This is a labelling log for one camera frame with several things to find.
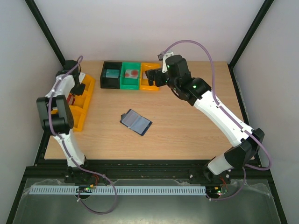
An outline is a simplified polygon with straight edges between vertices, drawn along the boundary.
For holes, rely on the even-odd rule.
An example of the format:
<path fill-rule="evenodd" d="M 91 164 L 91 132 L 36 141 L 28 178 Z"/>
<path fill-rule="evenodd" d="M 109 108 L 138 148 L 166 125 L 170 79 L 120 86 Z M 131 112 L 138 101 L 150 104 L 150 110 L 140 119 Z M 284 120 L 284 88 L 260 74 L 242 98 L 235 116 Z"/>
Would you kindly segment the blue card holder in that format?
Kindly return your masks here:
<path fill-rule="evenodd" d="M 120 123 L 140 136 L 143 136 L 152 125 L 152 121 L 132 109 L 121 115 Z"/>

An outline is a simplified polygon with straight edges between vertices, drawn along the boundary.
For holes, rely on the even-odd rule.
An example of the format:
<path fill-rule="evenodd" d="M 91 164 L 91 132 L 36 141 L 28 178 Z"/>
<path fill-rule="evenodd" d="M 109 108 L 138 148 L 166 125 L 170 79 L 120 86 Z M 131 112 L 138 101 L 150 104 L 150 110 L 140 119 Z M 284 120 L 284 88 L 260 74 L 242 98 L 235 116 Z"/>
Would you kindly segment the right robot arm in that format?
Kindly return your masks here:
<path fill-rule="evenodd" d="M 216 156 L 207 164 L 204 178 L 213 183 L 220 173 L 229 169 L 241 169 L 248 165 L 260 148 L 263 131 L 254 130 L 235 116 L 216 96 L 212 87 L 202 78 L 192 77 L 187 61 L 181 55 L 168 53 L 163 66 L 145 72 L 149 85 L 167 85 L 181 100 L 204 113 L 227 137 L 231 148 Z"/>

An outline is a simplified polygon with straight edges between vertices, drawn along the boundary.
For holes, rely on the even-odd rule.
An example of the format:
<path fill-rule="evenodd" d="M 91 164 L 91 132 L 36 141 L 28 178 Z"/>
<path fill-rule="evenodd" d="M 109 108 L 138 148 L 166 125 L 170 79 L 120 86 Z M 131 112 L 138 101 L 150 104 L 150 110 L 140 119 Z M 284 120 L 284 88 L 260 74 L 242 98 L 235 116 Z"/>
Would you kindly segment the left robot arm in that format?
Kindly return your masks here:
<path fill-rule="evenodd" d="M 80 168 L 85 163 L 85 155 L 74 136 L 74 118 L 67 102 L 70 93 L 82 94 L 85 89 L 84 74 L 80 70 L 82 60 L 83 56 L 79 56 L 76 61 L 65 61 L 49 93 L 36 100 L 42 129 L 60 145 L 71 168 Z"/>

